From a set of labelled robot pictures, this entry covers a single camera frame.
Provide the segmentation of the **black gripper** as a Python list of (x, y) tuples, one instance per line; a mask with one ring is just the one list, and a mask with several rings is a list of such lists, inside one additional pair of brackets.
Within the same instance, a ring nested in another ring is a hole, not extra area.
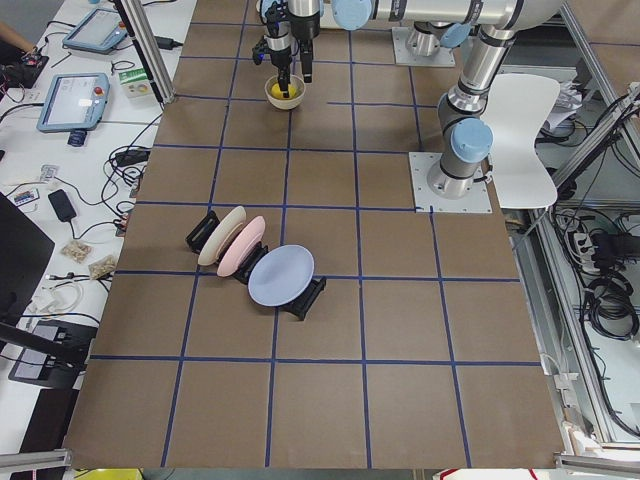
[(291, 33), (297, 40), (309, 42), (319, 35), (319, 0), (290, 0), (288, 12)]
[[(258, 11), (265, 33), (252, 48), (252, 59), (260, 65), (266, 57), (278, 68), (278, 86), (283, 98), (291, 96), (291, 34), (288, 4), (286, 1), (259, 1)], [(313, 81), (313, 41), (299, 41), (299, 58), (305, 83)]]

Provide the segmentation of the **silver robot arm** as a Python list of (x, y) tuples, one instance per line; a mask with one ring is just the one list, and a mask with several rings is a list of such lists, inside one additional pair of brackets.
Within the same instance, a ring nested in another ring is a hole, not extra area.
[(455, 49), (469, 32), (476, 33), (470, 55), (451, 84), (444, 75), (431, 76), (443, 152), (427, 174), (429, 189), (451, 200), (464, 197), (474, 174), (494, 141), (481, 120), (489, 92), (516, 36), (541, 25), (561, 7), (558, 1), (334, 1), (332, 16), (345, 31), (372, 20), (410, 20), (419, 37), (432, 36)]
[[(293, 96), (291, 64), (301, 62), (302, 79), (312, 81), (314, 39), (320, 33), (324, 1), (260, 1), (257, 6), (265, 34), (252, 49), (256, 65), (268, 57), (277, 68), (276, 93), (284, 99)], [(458, 47), (471, 31), (468, 23), (416, 21), (409, 29), (405, 48), (408, 53), (427, 57), (440, 49)]]

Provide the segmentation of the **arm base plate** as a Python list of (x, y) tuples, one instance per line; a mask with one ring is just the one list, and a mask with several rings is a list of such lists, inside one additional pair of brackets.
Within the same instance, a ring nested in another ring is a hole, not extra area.
[(440, 153), (410, 152), (409, 165), (415, 210), (418, 213), (491, 214), (488, 187), (482, 171), (467, 179), (448, 177)]
[(397, 65), (453, 68), (456, 64), (453, 50), (442, 47), (435, 35), (413, 27), (393, 27), (392, 40)]

